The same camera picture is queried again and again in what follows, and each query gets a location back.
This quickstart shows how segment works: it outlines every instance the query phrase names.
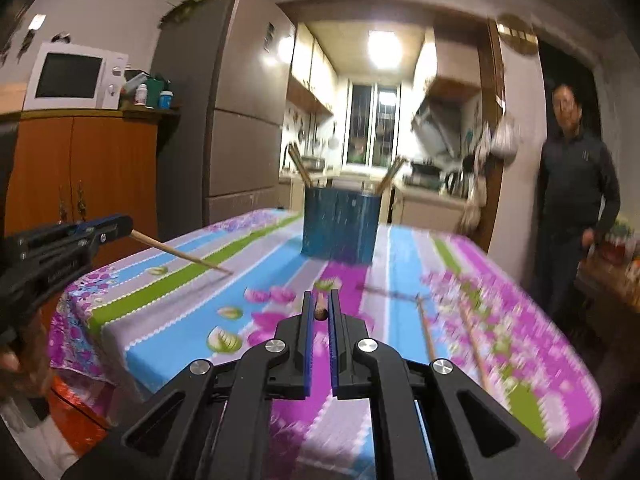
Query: floral tablecloth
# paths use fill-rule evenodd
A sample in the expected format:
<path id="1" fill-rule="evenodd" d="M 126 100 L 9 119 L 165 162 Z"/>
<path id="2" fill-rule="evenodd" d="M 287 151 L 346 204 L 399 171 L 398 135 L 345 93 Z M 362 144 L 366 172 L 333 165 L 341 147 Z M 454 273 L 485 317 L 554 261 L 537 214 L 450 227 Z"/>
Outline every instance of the floral tablecloth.
<path id="1" fill-rule="evenodd" d="M 234 274 L 147 250 L 81 278 L 58 305 L 52 365 L 103 382 L 85 399 L 94 409 L 111 385 L 144 396 L 194 359 L 238 359 L 300 312 L 305 290 L 338 288 L 342 311 L 373 338 L 414 361 L 450 358 L 559 456 L 584 458 L 600 410 L 593 378 L 466 238 L 381 225 L 372 265 L 352 267 L 305 258 L 302 217 L 259 210 L 170 244 Z M 312 395 L 274 401 L 268 478 L 375 476 L 368 402 L 332 397 L 328 354 L 327 323 L 316 322 Z"/>

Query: range hood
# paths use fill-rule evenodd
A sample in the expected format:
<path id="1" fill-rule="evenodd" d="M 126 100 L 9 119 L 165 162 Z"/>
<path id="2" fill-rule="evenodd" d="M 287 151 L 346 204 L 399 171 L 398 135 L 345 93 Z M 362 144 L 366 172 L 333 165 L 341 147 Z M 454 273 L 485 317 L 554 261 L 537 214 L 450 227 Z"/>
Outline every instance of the range hood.
<path id="1" fill-rule="evenodd" d="M 434 165 L 446 170 L 459 163 L 462 127 L 459 105 L 427 97 L 411 126 Z"/>

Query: orange cabinet door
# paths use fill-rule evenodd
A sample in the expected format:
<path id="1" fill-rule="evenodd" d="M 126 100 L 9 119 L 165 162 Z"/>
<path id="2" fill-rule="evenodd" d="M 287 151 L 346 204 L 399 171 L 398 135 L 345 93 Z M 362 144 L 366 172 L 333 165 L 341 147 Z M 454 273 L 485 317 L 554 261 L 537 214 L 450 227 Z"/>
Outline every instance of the orange cabinet door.
<path id="1" fill-rule="evenodd" d="M 69 181 L 71 117 L 20 121 L 9 180 L 4 234 L 72 221 Z"/>
<path id="2" fill-rule="evenodd" d="M 74 118 L 70 180 L 76 221 L 125 214 L 133 218 L 134 229 L 158 237 L 156 135 L 157 126 L 143 121 Z M 106 244 L 94 267 L 143 249 L 129 237 Z"/>

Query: cabinet handle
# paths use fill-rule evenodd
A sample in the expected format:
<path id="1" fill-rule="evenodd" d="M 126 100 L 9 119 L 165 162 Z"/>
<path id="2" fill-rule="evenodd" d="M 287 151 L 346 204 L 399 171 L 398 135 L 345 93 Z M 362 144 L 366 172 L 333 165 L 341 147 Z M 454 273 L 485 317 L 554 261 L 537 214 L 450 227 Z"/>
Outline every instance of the cabinet handle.
<path id="1" fill-rule="evenodd" d="M 62 199 L 62 186 L 58 187 L 60 198 L 58 199 L 58 215 L 60 216 L 59 224 L 66 224 L 66 208 L 65 201 Z"/>
<path id="2" fill-rule="evenodd" d="M 78 181 L 78 214 L 83 222 L 86 222 L 86 203 L 82 192 L 82 180 Z"/>

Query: kettle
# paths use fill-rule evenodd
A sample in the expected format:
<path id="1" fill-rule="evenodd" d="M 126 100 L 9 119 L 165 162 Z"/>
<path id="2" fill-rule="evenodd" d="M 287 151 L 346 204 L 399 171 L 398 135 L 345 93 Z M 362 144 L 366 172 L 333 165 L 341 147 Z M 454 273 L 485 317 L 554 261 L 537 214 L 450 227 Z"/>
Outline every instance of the kettle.
<path id="1" fill-rule="evenodd" d="M 469 194 L 469 177 L 470 174 L 465 171 L 450 171 L 447 173 L 447 176 L 444 177 L 447 192 L 451 196 L 466 199 Z"/>

